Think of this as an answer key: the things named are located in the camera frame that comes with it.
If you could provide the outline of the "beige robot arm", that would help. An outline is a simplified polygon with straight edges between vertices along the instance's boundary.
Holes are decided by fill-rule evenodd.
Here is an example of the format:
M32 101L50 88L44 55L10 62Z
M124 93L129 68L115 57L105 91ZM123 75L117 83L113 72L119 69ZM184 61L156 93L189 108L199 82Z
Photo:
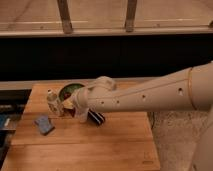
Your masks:
M190 67L150 81L119 89L101 76L75 90L67 99L78 116L95 112L206 111L188 171L213 171L213 62Z

